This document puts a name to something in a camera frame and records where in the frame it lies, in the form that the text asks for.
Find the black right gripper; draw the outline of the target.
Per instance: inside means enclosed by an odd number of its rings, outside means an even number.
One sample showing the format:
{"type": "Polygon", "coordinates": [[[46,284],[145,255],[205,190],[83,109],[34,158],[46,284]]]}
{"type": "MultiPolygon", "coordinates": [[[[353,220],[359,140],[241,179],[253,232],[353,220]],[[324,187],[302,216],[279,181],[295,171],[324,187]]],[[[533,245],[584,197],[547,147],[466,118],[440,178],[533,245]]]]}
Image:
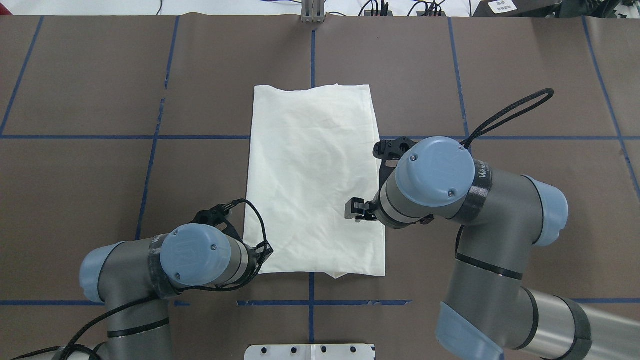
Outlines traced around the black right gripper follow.
{"type": "Polygon", "coordinates": [[[386,196],[386,182],[393,175],[395,168],[388,166],[387,162],[400,161],[402,156],[409,152],[417,143],[408,137],[398,137],[391,140],[380,140],[373,148],[375,158],[381,160],[379,168],[379,189],[375,198],[366,202],[363,198],[350,198],[345,203],[344,218],[354,220],[356,223],[363,221],[378,221],[385,226],[411,226],[413,224],[428,225],[434,221],[434,214],[429,214],[423,218],[409,218],[400,214],[387,200],[387,205],[383,204],[386,196]]]}

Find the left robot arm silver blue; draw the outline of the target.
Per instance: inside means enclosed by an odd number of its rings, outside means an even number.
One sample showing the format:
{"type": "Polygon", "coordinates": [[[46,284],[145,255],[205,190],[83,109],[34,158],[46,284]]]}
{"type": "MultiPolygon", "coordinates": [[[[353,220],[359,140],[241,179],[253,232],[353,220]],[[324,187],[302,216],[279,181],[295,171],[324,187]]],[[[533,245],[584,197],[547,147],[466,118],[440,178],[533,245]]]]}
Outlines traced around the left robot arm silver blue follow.
{"type": "Polygon", "coordinates": [[[78,280],[85,297],[103,303],[106,313],[78,330],[53,358],[70,359],[82,350],[80,338],[107,321],[107,341],[87,351],[89,359],[171,360],[169,300],[188,291],[242,289],[273,252],[262,216],[244,198],[201,210],[167,234],[94,249],[83,259],[78,280]],[[262,241],[255,246],[246,244],[228,221],[240,204],[259,221],[262,241]]]}

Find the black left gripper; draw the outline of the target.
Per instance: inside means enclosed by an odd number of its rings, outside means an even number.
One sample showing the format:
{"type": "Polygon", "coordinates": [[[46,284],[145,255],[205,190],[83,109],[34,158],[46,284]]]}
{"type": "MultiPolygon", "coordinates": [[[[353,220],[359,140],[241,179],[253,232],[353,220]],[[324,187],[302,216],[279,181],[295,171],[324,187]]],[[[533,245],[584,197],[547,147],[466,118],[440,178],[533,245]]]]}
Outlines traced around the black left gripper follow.
{"type": "Polygon", "coordinates": [[[217,281],[253,281],[263,264],[274,253],[270,243],[266,242],[263,217],[247,199],[219,203],[208,210],[201,210],[195,215],[193,223],[210,226],[220,233],[210,245],[210,251],[215,255],[215,264],[222,269],[217,281]],[[256,246],[245,243],[228,219],[233,208],[240,204],[252,210],[259,221],[262,241],[256,246]]]}

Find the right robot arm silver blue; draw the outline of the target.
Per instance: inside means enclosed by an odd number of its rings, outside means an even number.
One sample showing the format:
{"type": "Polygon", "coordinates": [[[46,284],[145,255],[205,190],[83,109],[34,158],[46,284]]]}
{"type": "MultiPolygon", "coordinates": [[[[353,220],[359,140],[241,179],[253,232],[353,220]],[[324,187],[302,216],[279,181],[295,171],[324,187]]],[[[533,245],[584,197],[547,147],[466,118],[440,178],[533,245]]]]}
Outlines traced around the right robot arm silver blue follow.
{"type": "Polygon", "coordinates": [[[569,218],[557,187],[495,170],[467,141],[378,141],[379,188],[345,204],[345,218],[403,229],[435,217],[461,225],[436,338],[462,360],[637,360],[639,322],[522,285],[532,248],[553,244],[569,218]]]}

